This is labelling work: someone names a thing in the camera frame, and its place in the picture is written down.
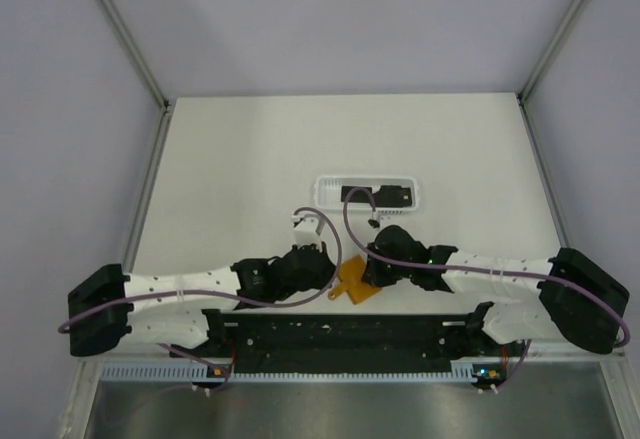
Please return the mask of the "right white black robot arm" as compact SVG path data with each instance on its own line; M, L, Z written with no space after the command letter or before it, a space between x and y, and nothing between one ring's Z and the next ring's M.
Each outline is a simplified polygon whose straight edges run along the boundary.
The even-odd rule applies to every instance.
M560 248L548 259L499 259L455 246L426 247L398 225L366 246L364 282L401 280L428 293L455 294L480 317L467 329L469 347L487 355L519 340L559 340L609 354L626 334L629 291L580 251Z

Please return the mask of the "dark credit card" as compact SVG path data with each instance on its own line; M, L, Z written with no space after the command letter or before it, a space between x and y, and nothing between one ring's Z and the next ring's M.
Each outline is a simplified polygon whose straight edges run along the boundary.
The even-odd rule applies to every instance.
M375 196L371 187L342 186L340 193L342 203L371 204L375 202Z
M379 208L408 209L414 206L414 196L410 187L383 185L373 196Z

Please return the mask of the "orange leather card holder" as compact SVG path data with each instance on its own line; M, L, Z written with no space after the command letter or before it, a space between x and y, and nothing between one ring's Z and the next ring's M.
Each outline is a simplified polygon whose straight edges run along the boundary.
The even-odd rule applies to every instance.
M343 262L338 271L338 283L329 290L328 299L334 301L347 294L351 303L358 305L381 292L380 287L364 281L365 269L366 262L359 255Z

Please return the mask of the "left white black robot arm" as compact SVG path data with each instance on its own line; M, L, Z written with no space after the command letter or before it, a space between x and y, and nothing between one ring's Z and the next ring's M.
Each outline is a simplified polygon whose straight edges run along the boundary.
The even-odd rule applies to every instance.
M324 243L199 273L140 275L108 264L68 294L69 317L59 331L78 358L155 344L212 356L226 346L227 333L208 313L303 305L324 292L336 272Z

